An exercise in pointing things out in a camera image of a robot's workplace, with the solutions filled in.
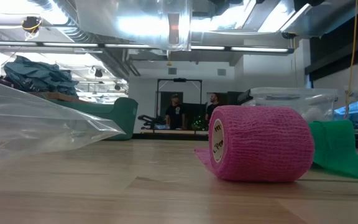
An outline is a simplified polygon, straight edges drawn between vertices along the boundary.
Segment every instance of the ceiling pipe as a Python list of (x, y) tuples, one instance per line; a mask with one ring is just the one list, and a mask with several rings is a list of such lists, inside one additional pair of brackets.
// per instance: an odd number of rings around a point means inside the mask
[[(77, 43), (92, 43), (98, 37), (92, 33), (85, 32), (78, 28), (77, 23), (77, 14), (73, 6), (67, 0), (27, 0), (35, 4), (36, 6), (42, 7), (42, 9), (46, 11), (53, 11), (56, 10), (54, 5), (57, 5), (59, 11), (57, 13), (63, 13), (67, 18), (68, 21), (66, 24), (61, 26), (70, 26), (71, 28), (61, 28), (60, 31), (64, 33), (68, 38), (72, 41)], [(121, 61), (114, 58), (112, 55), (103, 51), (101, 54), (91, 54), (92, 56), (100, 59), (105, 65), (108, 70), (114, 76), (118, 78), (123, 78), (128, 81), (129, 72), (126, 69), (126, 65), (124, 65)]]

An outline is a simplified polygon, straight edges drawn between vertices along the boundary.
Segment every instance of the green cloth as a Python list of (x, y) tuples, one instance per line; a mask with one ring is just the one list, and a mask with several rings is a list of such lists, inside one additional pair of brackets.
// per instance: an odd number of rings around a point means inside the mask
[(358, 154), (353, 123), (315, 121), (309, 124), (314, 139), (313, 162), (327, 170), (358, 178)]

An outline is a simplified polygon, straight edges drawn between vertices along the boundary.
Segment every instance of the table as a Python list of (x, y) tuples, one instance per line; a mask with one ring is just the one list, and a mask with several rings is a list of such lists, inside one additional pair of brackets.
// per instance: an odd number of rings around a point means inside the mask
[(102, 141), (0, 170), (0, 223), (358, 223), (358, 180), (311, 170), (287, 184), (226, 182), (203, 141)]

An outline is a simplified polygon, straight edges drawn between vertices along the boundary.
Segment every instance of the clear plastic bin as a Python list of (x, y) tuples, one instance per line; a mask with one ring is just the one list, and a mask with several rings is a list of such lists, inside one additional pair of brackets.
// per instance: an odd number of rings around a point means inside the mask
[(243, 106), (287, 106), (307, 122), (331, 121), (338, 91), (305, 88), (253, 88), (238, 98)]

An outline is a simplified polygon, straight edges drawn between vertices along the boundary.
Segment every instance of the person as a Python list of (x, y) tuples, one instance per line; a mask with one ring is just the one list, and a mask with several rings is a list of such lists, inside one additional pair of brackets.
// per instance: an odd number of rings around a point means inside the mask
[(222, 106), (222, 104), (220, 104), (219, 100), (219, 94), (218, 93), (212, 93), (211, 94), (211, 105), (209, 105), (206, 108), (206, 114), (205, 114), (205, 120), (209, 121), (212, 117), (212, 112), (215, 110), (215, 108), (217, 108), (218, 106)]
[(165, 123), (171, 130), (186, 129), (185, 110), (177, 94), (171, 96), (171, 105), (165, 111)]

